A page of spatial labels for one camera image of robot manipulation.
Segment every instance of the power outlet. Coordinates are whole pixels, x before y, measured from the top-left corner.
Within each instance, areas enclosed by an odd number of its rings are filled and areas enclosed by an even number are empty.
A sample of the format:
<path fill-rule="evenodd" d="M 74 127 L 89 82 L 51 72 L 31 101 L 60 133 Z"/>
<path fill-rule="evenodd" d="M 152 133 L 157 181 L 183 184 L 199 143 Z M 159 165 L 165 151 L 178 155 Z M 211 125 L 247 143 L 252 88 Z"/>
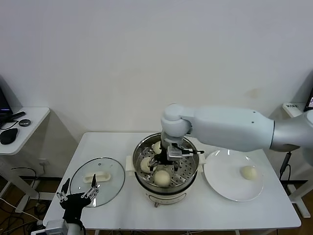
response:
<path fill-rule="evenodd" d="M 48 161 L 48 159 L 45 158 L 39 158 L 39 165 L 50 165 L 50 162 Z"/>

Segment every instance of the white plate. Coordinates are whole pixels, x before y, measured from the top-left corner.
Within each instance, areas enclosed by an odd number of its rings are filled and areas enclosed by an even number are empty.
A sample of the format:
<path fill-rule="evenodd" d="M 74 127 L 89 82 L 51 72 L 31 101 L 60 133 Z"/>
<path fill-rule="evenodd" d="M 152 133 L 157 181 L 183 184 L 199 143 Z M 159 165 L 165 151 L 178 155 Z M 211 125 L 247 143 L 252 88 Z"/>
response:
<path fill-rule="evenodd" d="M 240 169 L 255 166 L 258 177 L 245 179 Z M 211 153 L 204 164 L 204 174 L 211 187 L 223 197 L 237 202 L 250 201 L 259 196 L 263 189 L 263 174 L 255 163 L 243 152 L 219 150 Z"/>

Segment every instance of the table leg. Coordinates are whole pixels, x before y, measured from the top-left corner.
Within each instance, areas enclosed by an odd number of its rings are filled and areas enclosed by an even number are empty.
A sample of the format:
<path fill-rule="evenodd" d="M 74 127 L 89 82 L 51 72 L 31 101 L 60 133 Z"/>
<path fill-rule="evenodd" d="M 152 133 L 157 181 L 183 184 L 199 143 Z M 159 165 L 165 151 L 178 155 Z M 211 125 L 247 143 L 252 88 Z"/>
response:
<path fill-rule="evenodd" d="M 5 164 L 2 159 L 0 159 L 0 175 L 26 193 L 28 196 L 34 197 L 38 193 L 33 189 L 28 183 L 22 180 L 16 173 L 11 171 L 11 166 Z"/>
<path fill-rule="evenodd" d="M 303 218 L 310 218 L 310 212 L 302 201 L 302 197 L 313 189 L 313 180 L 307 181 L 300 188 L 296 189 L 294 185 L 288 185 L 288 190 L 291 193 L 289 199 L 291 203 L 296 204 Z"/>
<path fill-rule="evenodd" d="M 261 230 L 261 231 L 256 230 L 256 231 L 253 231 L 251 233 L 251 235 L 268 235 L 275 230 L 276 229 L 269 229 L 269 230 L 265 230 L 265 231 L 264 230 Z"/>
<path fill-rule="evenodd" d="M 31 183 L 31 185 L 34 184 L 33 188 L 37 188 L 38 184 L 40 183 L 40 180 L 36 180 L 35 182 L 33 181 Z M 24 208 L 26 207 L 26 204 L 28 202 L 29 199 L 38 199 L 38 194 L 39 194 L 39 199 L 40 200 L 49 200 L 52 201 L 53 197 L 54 197 L 54 193 L 53 192 L 37 192 L 36 196 L 34 197 L 29 197 L 27 194 L 24 195 L 24 197 L 21 199 L 20 203 L 18 204 L 18 206 L 15 209 L 16 213 L 21 213 L 21 211 L 24 210 Z"/>
<path fill-rule="evenodd" d="M 4 188 L 1 190 L 1 192 L 0 192 L 0 197 L 2 197 L 4 194 L 5 194 L 5 192 L 8 190 L 8 188 L 10 187 L 10 184 L 11 184 L 11 182 L 10 181 L 8 181 L 8 183 L 6 183 L 6 185 L 4 186 Z"/>

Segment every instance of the stainless steel steamer basket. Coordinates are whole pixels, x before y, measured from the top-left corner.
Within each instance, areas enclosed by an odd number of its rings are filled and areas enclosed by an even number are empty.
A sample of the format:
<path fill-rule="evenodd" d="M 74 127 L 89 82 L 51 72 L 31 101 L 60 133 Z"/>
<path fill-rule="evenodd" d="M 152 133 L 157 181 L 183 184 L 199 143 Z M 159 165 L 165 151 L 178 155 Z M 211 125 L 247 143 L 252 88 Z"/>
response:
<path fill-rule="evenodd" d="M 174 172 L 172 165 L 158 165 L 156 170 L 166 170 L 171 176 L 170 185 L 162 188 L 154 183 L 153 174 L 145 173 L 140 168 L 140 162 L 144 158 L 154 156 L 152 145 L 160 140 L 161 133 L 156 133 L 146 137 L 137 145 L 133 153 L 135 175 L 139 183 L 147 190 L 161 195 L 173 195 L 184 191 L 194 182 L 199 165 L 199 156 L 198 154 L 194 154 L 192 157 L 183 157 L 177 172 Z M 196 150 L 196 147 L 186 138 L 184 138 L 181 146 Z"/>

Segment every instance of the laptop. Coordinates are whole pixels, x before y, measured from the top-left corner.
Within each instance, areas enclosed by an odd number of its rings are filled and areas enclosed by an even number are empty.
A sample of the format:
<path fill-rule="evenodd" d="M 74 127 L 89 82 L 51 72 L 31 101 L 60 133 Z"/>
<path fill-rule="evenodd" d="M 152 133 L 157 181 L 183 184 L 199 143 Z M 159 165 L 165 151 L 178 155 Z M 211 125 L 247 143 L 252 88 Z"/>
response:
<path fill-rule="evenodd" d="M 6 100 L 2 89 L 0 88 L 0 127 L 5 123 L 4 121 L 13 114 L 12 109 Z"/>

